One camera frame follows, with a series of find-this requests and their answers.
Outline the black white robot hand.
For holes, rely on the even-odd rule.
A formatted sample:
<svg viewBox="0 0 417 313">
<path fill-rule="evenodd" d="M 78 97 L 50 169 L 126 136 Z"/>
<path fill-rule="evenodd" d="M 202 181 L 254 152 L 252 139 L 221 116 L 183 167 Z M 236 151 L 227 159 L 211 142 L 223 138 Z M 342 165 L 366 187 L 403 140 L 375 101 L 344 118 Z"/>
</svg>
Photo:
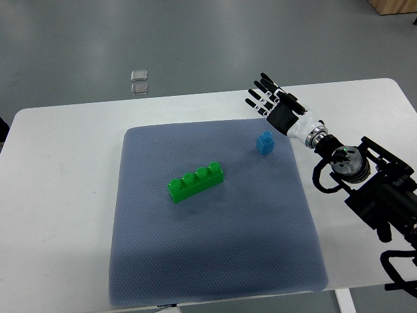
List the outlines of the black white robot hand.
<svg viewBox="0 0 417 313">
<path fill-rule="evenodd" d="M 279 133 L 296 138 L 310 149 L 316 148 L 320 140 L 328 135 L 322 121 L 316 120 L 312 112 L 298 99 L 284 91 L 264 72 L 255 80 L 256 89 L 248 89 L 246 104 L 265 118 Z"/>
</svg>

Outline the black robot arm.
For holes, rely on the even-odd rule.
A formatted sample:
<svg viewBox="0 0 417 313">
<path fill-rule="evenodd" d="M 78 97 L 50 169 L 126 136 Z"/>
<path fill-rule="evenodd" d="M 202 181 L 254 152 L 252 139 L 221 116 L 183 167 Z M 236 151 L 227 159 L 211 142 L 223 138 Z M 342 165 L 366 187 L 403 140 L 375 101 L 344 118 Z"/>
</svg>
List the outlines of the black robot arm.
<svg viewBox="0 0 417 313">
<path fill-rule="evenodd" d="M 380 241 L 392 240 L 395 228 L 412 250 L 387 250 L 380 261 L 392 283 L 386 290 L 403 290 L 416 296 L 416 281 L 406 281 L 391 263 L 392 258 L 416 261 L 416 181 L 414 170 L 371 139 L 358 146 L 343 145 L 335 136 L 320 132 L 310 147 L 321 157 L 312 181 L 325 194 L 344 190 L 346 205 L 372 230 Z"/>
</svg>

